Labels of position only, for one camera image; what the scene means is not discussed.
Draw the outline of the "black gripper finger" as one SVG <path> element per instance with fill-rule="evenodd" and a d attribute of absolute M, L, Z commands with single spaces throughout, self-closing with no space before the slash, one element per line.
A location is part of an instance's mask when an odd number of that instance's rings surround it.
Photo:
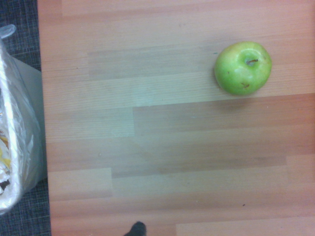
<path fill-rule="evenodd" d="M 147 235 L 147 227 L 141 221 L 137 221 L 136 223 L 134 223 L 131 229 L 129 230 L 129 232 L 124 234 L 124 236 L 146 236 L 146 235 Z"/>

